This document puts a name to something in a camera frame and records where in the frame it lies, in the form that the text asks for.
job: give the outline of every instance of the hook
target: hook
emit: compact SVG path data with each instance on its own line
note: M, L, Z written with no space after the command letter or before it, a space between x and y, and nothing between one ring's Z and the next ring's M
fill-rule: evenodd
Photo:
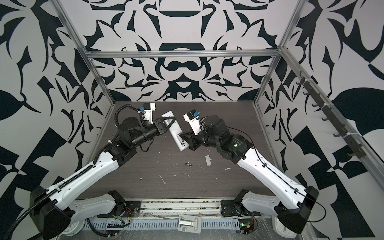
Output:
M357 153L356 153L356 152L354 152L354 153L352 153L352 154L351 154L351 153L349 153L349 152L348 152L348 153L347 153L347 155L348 155L348 157L353 157L353 156L356 156L356 155L357 155Z

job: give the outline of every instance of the black and white wallpaper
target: black and white wallpaper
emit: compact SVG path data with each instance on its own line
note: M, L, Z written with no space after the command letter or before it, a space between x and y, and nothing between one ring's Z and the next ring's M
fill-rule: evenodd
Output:
M87 161L109 101L47 0L0 2L0 238ZM37 234L29 216L13 239Z
M272 57L103 58L116 101L253 100Z
M352 153L299 79L281 59L259 101L279 164L289 177L320 192L327 211L313 223L319 239L382 239L384 192ZM315 204L310 221L324 216Z
M298 0L65 0L88 50L276 49Z
M384 159L384 1L309 0L288 50Z

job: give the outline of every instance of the black and white patterned wall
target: black and white patterned wall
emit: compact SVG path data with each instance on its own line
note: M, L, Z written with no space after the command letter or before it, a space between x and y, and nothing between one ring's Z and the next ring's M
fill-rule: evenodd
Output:
M271 57L107 58L94 63L116 101L253 100Z
M0 3L0 238L29 193L87 161L109 101L47 0ZM13 239L37 232L29 216Z
M379 0L310 0L288 50L383 158L384 42ZM326 218L319 239L382 239L384 192L352 153L299 79L279 62L260 99L263 120L285 173L319 189ZM322 218L315 205L311 221Z
M297 0L65 0L88 50L276 49Z

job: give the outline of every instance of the abstract pattern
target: abstract pattern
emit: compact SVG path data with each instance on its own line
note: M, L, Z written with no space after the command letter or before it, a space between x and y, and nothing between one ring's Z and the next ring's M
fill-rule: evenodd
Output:
M83 44L92 51L276 49L296 3L297 0L63 1Z
M272 57L103 58L116 101L253 100Z
M0 59L2 238L30 191L87 161L110 104L47 0L1 1ZM27 217L13 238L36 233Z
M287 45L381 159L383 8L380 0L310 0Z
M304 186L314 186L318 202L327 211L324 220L313 223L317 237L368 239L384 234L379 222L384 193L351 149L341 138L333 137L335 128L287 63L281 59L259 101L263 121L289 177ZM310 221L324 216L315 204Z

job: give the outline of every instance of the white robotic arm link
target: white robotic arm link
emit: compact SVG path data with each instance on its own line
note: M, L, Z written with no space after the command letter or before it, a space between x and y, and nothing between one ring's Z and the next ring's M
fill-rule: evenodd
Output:
M119 124L117 116L126 107L139 112L141 126L135 117L126 118ZM155 136L168 130L181 151L187 147L193 151L199 146L214 147L221 156L249 171L275 194L265 196L242 190L236 200L244 211L278 217L288 229L301 233L318 197L315 188L305 188L287 177L270 164L251 142L241 135L230 134L224 121L216 115L199 119L199 113L192 110L184 115L192 129L182 132L172 111L153 121L155 109L154 103L144 104L139 109L130 104L118 109L115 114L118 133L114 139L99 150L91 163L67 179L47 189L38 187L33 190L30 195L31 207L15 221L4 239L10 240L14 229L28 214L43 239L51 239L68 225L95 215L120 215L125 201L116 191L93 199L76 198L103 176L124 165L136 154L137 146L147 151L149 147L143 150L141 144L147 141L151 144Z

